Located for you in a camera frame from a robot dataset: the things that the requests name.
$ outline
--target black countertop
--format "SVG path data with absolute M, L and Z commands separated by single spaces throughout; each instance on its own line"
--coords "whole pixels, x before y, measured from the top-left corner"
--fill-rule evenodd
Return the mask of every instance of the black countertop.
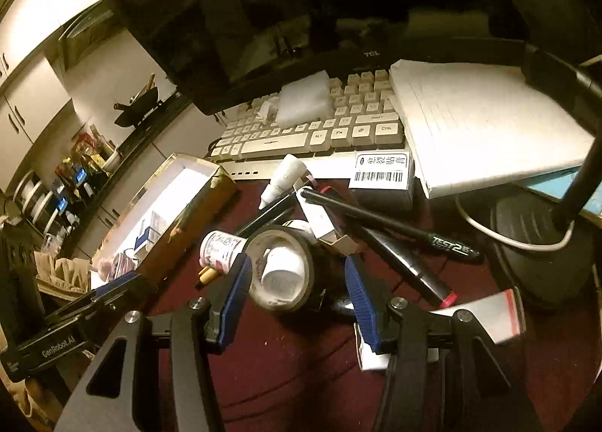
M 106 184 L 96 193 L 85 212 L 79 217 L 79 225 L 65 238 L 58 257 L 71 258 L 82 235 L 85 233 L 96 212 L 106 200 L 113 187 L 129 171 L 138 156 L 148 147 L 159 134 L 176 119 L 191 103 L 186 96 L 175 92 L 169 96 L 162 105 L 149 114 L 144 121 L 133 131 L 117 150 L 121 155 L 121 164 L 109 177 Z

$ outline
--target red table surface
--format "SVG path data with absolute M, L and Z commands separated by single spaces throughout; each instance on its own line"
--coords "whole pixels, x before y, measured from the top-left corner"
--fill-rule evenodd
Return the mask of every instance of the red table surface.
M 332 182 L 347 196 L 345 184 Z M 233 232 L 250 219 L 257 212 L 265 185 L 265 181 L 238 182 L 240 195 L 228 205 L 215 228 Z M 433 227 L 429 204 L 419 199 L 412 218 L 418 226 Z M 466 223 L 458 216 L 448 218 L 446 228 L 445 234 L 458 235 Z M 194 284 L 198 280 L 200 242 L 174 271 L 151 315 L 174 311 L 199 296 Z M 430 309 L 374 252 L 361 246 L 373 275 L 384 279 L 395 294 Z M 458 303 L 500 290 L 487 260 L 481 265 L 467 265 L 445 256 L 422 254 L 421 259 L 456 291 Z M 583 299 L 555 313 L 526 308 L 526 323 L 527 333 L 505 345 L 504 350 L 524 377 L 544 430 L 557 431 L 584 400 L 598 370 L 600 323 L 594 293 L 586 292 Z M 160 380 L 166 393 L 170 389 L 168 362 L 165 352 Z M 260 309 L 250 298 L 234 343 L 222 356 L 211 356 L 210 365 L 228 432 L 366 432 L 371 430 L 385 382 L 384 373 L 359 370 L 351 326 L 323 312 L 278 317 Z M 173 428 L 173 413 L 168 407 L 164 420 L 164 430 Z

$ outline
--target barcode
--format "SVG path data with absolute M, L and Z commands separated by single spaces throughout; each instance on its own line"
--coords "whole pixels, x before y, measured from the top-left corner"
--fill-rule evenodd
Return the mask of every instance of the barcode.
M 400 183 L 403 179 L 403 172 L 396 170 L 394 172 L 356 172 L 356 181 L 393 181 Z

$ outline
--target spacebar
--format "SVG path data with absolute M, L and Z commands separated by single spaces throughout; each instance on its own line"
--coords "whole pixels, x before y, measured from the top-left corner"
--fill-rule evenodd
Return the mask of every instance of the spacebar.
M 308 152 L 308 135 L 309 133 L 296 133 L 294 135 L 247 141 L 240 153 L 243 158 L 251 158 Z

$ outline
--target white mechanical keyboard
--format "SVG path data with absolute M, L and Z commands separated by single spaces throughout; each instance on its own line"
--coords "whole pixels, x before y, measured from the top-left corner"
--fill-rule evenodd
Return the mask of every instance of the white mechanical keyboard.
M 270 96 L 259 97 L 228 124 L 210 159 L 234 179 L 269 179 L 286 154 L 303 158 L 316 178 L 348 178 L 356 151 L 404 147 L 388 79 L 386 70 L 353 73 L 346 84 L 332 78 L 332 118 L 290 128 L 258 119 L 257 112 Z

